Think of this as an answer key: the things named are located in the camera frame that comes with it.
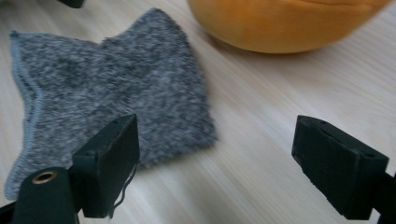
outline wood grain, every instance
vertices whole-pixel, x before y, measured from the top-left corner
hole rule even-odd
[[[151,7],[184,29],[205,71],[219,141],[139,172],[108,219],[81,223],[376,223],[347,221],[290,155],[297,115],[325,119],[390,157],[396,172],[396,5],[348,38],[307,53],[259,54],[209,36],[182,0],[0,3],[0,191],[21,151],[23,101],[8,34],[43,32],[99,42]],[[0,204],[8,201],[3,194]]]

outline gray knitted fabric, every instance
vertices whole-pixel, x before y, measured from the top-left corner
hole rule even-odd
[[[6,183],[9,200],[32,172],[69,167],[72,154],[120,116],[137,115],[145,167],[214,143],[203,74],[185,34],[159,9],[101,44],[10,37],[25,120],[23,149]]]

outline orange ball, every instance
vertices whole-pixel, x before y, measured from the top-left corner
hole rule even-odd
[[[196,20],[216,38],[266,53],[293,53],[337,41],[389,0],[188,0]]]

